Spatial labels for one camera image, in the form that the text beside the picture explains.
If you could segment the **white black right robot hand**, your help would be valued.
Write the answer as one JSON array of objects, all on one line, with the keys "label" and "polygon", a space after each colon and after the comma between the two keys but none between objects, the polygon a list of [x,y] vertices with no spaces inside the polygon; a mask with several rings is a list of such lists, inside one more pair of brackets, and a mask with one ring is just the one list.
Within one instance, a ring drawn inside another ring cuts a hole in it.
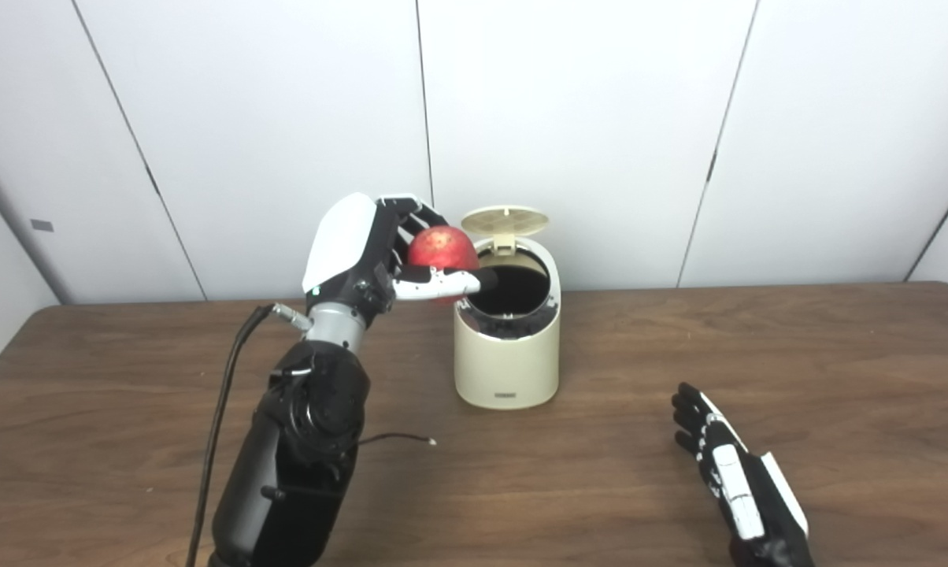
[{"label": "white black right robot hand", "polygon": [[715,403],[680,383],[671,398],[675,441],[696,461],[730,530],[735,566],[813,566],[809,522],[770,452],[748,450]]}]

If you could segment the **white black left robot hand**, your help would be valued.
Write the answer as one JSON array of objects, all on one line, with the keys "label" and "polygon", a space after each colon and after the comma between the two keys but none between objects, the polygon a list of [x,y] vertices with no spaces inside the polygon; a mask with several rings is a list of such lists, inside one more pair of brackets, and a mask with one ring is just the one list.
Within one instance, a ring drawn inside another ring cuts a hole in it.
[{"label": "white black left robot hand", "polygon": [[318,226],[302,277],[307,313],[322,304],[347,306],[366,326],[397,301],[466,298],[493,291],[492,268],[462,270],[409,265],[408,246],[421,230],[450,224],[411,194],[341,198]]}]

